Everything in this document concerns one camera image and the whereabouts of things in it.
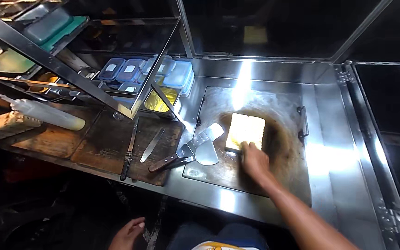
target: squeeze bottle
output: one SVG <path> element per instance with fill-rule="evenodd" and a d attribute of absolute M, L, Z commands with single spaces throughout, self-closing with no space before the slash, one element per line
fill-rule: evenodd
<path fill-rule="evenodd" d="M 36 118 L 43 122 L 75 131 L 82 129 L 86 124 L 86 121 L 81 118 L 72 116 L 66 112 L 52 108 L 36 100 L 14 100 L 5 95 L 0 95 L 0 97 L 1 99 L 10 102 L 10 107 L 13 110 L 19 111 L 26 116 Z"/>

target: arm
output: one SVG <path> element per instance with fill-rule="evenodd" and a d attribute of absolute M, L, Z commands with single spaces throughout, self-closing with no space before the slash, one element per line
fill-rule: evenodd
<path fill-rule="evenodd" d="M 243 168 L 269 195 L 302 250 L 357 250 L 350 241 L 288 192 L 269 171 L 268 156 L 242 143 Z"/>

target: butter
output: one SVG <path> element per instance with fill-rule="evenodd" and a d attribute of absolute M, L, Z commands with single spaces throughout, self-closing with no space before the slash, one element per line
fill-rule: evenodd
<path fill-rule="evenodd" d="M 177 99 L 177 92 L 174 89 L 170 88 L 160 88 L 169 102 L 174 105 L 175 100 Z M 169 108 L 164 104 L 163 100 L 158 96 L 158 94 L 152 90 L 152 92 L 147 97 L 144 102 L 144 106 L 147 109 L 158 111 L 158 112 L 166 112 L 169 111 Z"/>

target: metal hinge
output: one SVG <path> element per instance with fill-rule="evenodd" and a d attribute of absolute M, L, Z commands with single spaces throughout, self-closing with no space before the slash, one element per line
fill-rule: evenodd
<path fill-rule="evenodd" d="M 400 211 L 387 209 L 383 206 L 380 206 L 379 210 L 381 211 L 380 219 L 385 226 L 384 230 L 400 234 Z"/>
<path fill-rule="evenodd" d="M 352 80 L 355 79 L 354 76 L 351 73 L 346 72 L 346 71 L 337 72 L 337 78 L 342 83 L 345 83 L 345 82 L 348 82 L 348 81 L 352 81 Z"/>

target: wooden cutting board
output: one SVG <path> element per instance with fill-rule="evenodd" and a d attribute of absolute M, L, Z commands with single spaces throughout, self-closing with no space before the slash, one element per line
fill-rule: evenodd
<path fill-rule="evenodd" d="M 134 121 L 130 119 L 125 118 L 117 121 L 112 117 L 112 112 L 103 111 L 71 160 L 120 174 L 131 140 L 133 126 Z M 162 137 L 147 160 L 141 163 L 140 159 L 144 150 L 160 128 L 165 129 Z M 147 168 L 154 162 L 175 153 L 183 130 L 184 125 L 181 122 L 139 117 L 128 177 L 153 185 L 164 185 L 168 172 L 164 170 L 149 173 Z"/>
<path fill-rule="evenodd" d="M 79 131 L 72 131 L 44 122 L 38 128 L 2 139 L 0 143 L 62 158 L 69 158 L 94 123 L 100 110 L 56 103 L 50 105 L 85 120 L 86 124 Z"/>

